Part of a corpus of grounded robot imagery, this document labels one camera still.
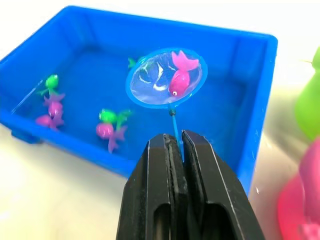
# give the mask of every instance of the pink toy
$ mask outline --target pink toy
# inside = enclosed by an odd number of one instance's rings
[[[42,115],[38,117],[35,122],[41,126],[58,130],[57,127],[64,124],[64,121],[61,119],[60,115],[55,115],[51,118],[49,115]]]
[[[63,112],[63,105],[60,101],[65,97],[65,94],[50,94],[49,99],[44,97],[44,104],[48,107],[48,113],[53,118],[56,115],[62,116]]]
[[[171,53],[173,64],[178,68],[174,73],[171,83],[169,85],[169,92],[173,96],[181,96],[187,90],[190,84],[190,75],[188,71],[196,69],[199,65],[198,59],[188,59],[183,51]]]
[[[284,240],[320,240],[320,138],[280,193],[277,215]]]
[[[112,153],[114,149],[117,149],[119,146],[116,143],[116,140],[125,140],[125,131],[127,126],[121,127],[119,130],[114,131],[114,127],[109,123],[99,123],[96,126],[96,134],[102,139],[109,139],[108,151]]]

